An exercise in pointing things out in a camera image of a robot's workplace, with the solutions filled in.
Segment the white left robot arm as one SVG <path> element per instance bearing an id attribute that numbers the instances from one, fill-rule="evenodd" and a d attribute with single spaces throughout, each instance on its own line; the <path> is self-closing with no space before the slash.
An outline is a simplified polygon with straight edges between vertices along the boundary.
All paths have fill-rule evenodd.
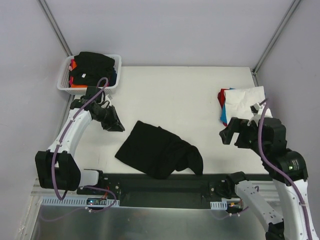
<path id="1" fill-rule="evenodd" d="M 107 132 L 125 131 L 115 106 L 103 90 L 91 86 L 84 96 L 71 103 L 68 119 L 54 143 L 35 155 L 42 188 L 56 192 L 85 188 L 96 195 L 107 189 L 103 171 L 80 169 L 74 159 L 78 143 L 92 121 L 99 122 Z M 204 161 L 197 147 L 160 126 L 140 120 L 116 152 L 115 158 L 158 180 L 167 179 L 174 171 L 186 169 L 190 169 L 196 176 L 204 173 Z"/>

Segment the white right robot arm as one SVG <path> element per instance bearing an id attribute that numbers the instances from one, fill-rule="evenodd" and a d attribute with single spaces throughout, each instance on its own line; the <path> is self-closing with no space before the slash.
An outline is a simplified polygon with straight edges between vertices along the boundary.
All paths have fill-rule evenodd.
<path id="1" fill-rule="evenodd" d="M 317 240 L 308 201 L 308 171 L 303 156 L 287 147 L 286 127 L 267 117 L 267 99 L 250 107 L 250 120 L 232 117 L 219 135 L 230 144 L 238 134 L 235 146 L 250 149 L 261 159 L 271 177 L 282 213 L 276 212 L 244 172 L 231 173 L 225 180 L 225 198 L 240 198 L 259 220 L 267 240 Z"/>

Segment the red t shirt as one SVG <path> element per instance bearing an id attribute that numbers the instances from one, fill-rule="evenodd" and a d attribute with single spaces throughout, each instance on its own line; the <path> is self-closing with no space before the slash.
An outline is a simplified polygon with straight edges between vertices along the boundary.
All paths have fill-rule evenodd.
<path id="1" fill-rule="evenodd" d="M 221 109 L 225 105 L 225 101 L 226 101 L 225 91 L 227 91 L 227 90 L 228 90 L 228 88 L 221 88 L 218 95 L 217 95 L 217 99 L 218 99 L 218 102 L 220 104 Z"/>

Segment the white plastic laundry basket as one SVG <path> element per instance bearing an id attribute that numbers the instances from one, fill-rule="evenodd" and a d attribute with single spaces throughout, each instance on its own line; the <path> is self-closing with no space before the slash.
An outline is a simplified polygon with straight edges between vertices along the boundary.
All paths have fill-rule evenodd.
<path id="1" fill-rule="evenodd" d="M 107 57 L 115 60 L 114 69 L 116 72 L 116 80 L 113 86 L 107 86 L 104 89 L 106 95 L 112 95 L 116 92 L 117 87 L 120 83 L 121 71 L 122 71 L 122 57 L 118 54 L 106 54 Z M 74 55 L 68 56 L 59 69 L 59 74 L 57 77 L 57 89 L 60 91 L 65 91 L 70 95 L 84 95 L 86 93 L 86 87 L 69 87 L 69 66 L 71 60 L 74 59 Z"/>

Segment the white t shirt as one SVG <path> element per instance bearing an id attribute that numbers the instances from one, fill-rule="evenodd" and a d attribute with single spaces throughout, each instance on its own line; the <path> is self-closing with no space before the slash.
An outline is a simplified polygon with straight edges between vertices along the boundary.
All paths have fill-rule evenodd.
<path id="1" fill-rule="evenodd" d="M 263 86 L 234 89 L 234 92 L 236 107 L 232 117 L 239 119 L 250 120 L 254 116 L 251 106 L 266 98 Z"/>

